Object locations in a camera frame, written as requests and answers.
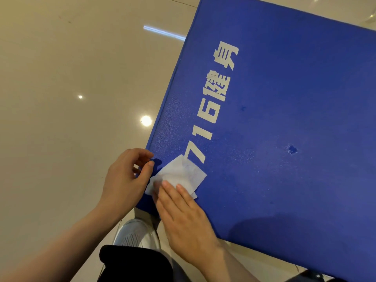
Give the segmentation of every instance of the floor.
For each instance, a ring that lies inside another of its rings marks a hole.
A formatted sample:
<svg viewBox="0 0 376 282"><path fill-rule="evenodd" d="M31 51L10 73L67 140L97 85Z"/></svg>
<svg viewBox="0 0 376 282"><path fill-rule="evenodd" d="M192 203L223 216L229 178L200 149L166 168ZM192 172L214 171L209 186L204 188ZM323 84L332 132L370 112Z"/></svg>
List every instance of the floor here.
<svg viewBox="0 0 376 282"><path fill-rule="evenodd" d="M376 30L376 0L264 1ZM187 34L198 2L2 0L0 272L84 216L117 155L146 145L183 45L179 36ZM149 126L140 121L145 115ZM158 232L169 251L162 225ZM74 281L96 281L100 246ZM284 281L303 270L227 247L261 281ZM176 259L193 281L204 281Z"/></svg>

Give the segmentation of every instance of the stain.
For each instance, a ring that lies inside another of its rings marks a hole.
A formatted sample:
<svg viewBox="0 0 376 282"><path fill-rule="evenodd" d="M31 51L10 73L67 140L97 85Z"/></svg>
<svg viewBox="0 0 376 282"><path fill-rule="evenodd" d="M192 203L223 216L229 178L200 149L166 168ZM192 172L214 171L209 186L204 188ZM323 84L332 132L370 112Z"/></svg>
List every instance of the stain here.
<svg viewBox="0 0 376 282"><path fill-rule="evenodd" d="M298 150L297 150L294 146L289 146L289 147L287 148L287 150L288 150L291 154L293 154L293 153L297 153L297 152L298 152Z"/></svg>

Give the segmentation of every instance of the left hand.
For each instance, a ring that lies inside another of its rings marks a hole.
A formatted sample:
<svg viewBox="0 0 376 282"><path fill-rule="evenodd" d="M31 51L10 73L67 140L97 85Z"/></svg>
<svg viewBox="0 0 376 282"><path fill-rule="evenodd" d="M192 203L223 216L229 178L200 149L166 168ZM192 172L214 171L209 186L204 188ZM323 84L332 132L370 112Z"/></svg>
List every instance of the left hand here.
<svg viewBox="0 0 376 282"><path fill-rule="evenodd" d="M153 156L146 149L127 149L108 169L97 207L108 212L116 223L141 199L153 173L154 161L150 160Z"/></svg>

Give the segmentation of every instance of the right hand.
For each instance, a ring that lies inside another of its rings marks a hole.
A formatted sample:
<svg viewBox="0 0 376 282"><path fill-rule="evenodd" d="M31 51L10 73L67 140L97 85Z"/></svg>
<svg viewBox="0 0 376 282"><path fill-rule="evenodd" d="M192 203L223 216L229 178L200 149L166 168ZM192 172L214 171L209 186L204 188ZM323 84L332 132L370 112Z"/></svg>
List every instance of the right hand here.
<svg viewBox="0 0 376 282"><path fill-rule="evenodd" d="M209 267L223 251L210 222L186 189L155 182L153 195L170 247L199 270Z"/></svg>

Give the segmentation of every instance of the white sneaker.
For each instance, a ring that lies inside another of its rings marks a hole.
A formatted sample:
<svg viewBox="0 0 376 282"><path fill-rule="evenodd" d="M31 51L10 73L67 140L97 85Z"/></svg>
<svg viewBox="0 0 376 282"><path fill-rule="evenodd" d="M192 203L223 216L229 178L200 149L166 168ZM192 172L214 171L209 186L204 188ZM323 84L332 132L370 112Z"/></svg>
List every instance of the white sneaker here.
<svg viewBox="0 0 376 282"><path fill-rule="evenodd" d="M114 245L161 249L157 232L140 219L127 221L116 234Z"/></svg>

